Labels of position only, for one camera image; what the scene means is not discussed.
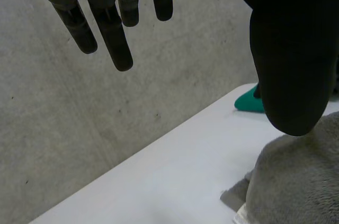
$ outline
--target gray concrete wall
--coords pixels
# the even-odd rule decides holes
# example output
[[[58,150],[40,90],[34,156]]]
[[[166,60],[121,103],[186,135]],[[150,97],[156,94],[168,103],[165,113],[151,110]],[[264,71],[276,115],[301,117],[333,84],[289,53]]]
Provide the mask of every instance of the gray concrete wall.
[[[28,223],[230,92],[256,81],[241,0],[140,1],[135,66],[81,53],[47,0],[0,0],[0,223]]]

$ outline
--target white table surface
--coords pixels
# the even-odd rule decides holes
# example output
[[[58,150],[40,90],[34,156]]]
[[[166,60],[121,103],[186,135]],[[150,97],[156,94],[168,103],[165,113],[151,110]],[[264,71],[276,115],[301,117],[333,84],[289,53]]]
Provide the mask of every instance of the white table surface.
[[[219,200],[282,133],[264,114],[239,112],[243,85],[108,171],[31,224],[228,224]],[[326,114],[339,110],[332,102]]]

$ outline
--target gray fleece blanket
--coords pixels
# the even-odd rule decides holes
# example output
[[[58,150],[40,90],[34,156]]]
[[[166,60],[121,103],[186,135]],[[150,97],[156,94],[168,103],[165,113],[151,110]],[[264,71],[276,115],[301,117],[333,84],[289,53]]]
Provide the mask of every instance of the gray fleece blanket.
[[[224,202],[244,198],[245,180],[223,195]],[[284,135],[267,144],[250,178],[246,205],[260,224],[339,223],[339,112],[321,118],[305,136]]]

